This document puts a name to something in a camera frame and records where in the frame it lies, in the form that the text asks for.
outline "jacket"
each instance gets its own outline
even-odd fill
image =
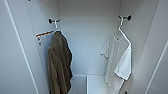
[[[71,88],[72,54],[60,31],[54,33],[48,49],[51,94],[67,94]]]

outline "shirt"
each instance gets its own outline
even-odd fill
[[[111,94],[118,94],[124,79],[131,74],[131,43],[124,34],[113,33],[107,38],[101,54],[108,59],[105,82],[112,89]]]

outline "closet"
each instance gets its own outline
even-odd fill
[[[118,16],[128,15],[121,30],[131,42],[132,73],[119,94],[168,93],[162,74],[168,66],[167,5],[167,0],[1,0],[0,94],[49,94],[47,50],[56,30],[72,52],[68,94],[109,94],[107,59],[100,52],[118,29]],[[49,19],[59,21],[57,29]]]

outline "jacket sleeve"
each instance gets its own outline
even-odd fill
[[[58,82],[58,75],[56,71],[56,64],[54,64],[54,58],[51,49],[48,49],[48,70],[49,70],[49,78],[50,78],[50,88],[51,94],[60,94],[60,85]]]

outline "white wall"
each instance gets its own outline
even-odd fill
[[[159,0],[130,94],[145,94],[150,80],[157,79],[155,77],[151,79],[151,77],[168,40],[168,21],[166,20],[168,16],[168,12],[166,12],[168,9],[167,5],[167,0]],[[163,73],[167,71],[165,67],[160,67],[158,70],[161,70],[161,68],[164,68]],[[159,78],[159,80],[162,81],[165,79],[168,79],[168,77]],[[164,92],[167,90],[167,87],[156,88],[156,90],[163,91],[159,92],[159,94],[165,94]]]
[[[74,75],[104,75],[100,55],[109,34],[116,31],[120,0],[58,0],[61,31],[73,54]]]
[[[48,23],[48,19],[49,18],[58,19],[57,2],[56,0],[30,0],[30,1],[29,0],[17,0],[17,1],[4,0],[4,1],[7,2],[7,4],[9,5],[11,16],[13,17],[13,21],[16,26],[15,28],[17,29],[18,36],[20,37],[19,41],[21,41],[22,43],[22,46],[25,52],[25,57],[27,58],[27,62],[30,65],[30,69],[33,75],[32,77],[35,80],[38,92],[39,94],[48,94],[49,93],[48,86],[47,86],[48,79],[46,77],[47,76],[46,73],[47,73],[47,63],[48,63],[47,45],[49,45],[49,42],[47,44],[42,44],[42,46],[39,46],[36,40],[36,34],[56,30],[54,24]]]
[[[0,94],[39,94],[6,0],[0,13]]]
[[[158,0],[122,0],[120,15],[132,16],[130,21],[124,20],[121,27],[132,43],[132,75],[128,81],[125,81],[120,94],[123,94],[125,90],[129,92],[131,89],[157,4]]]

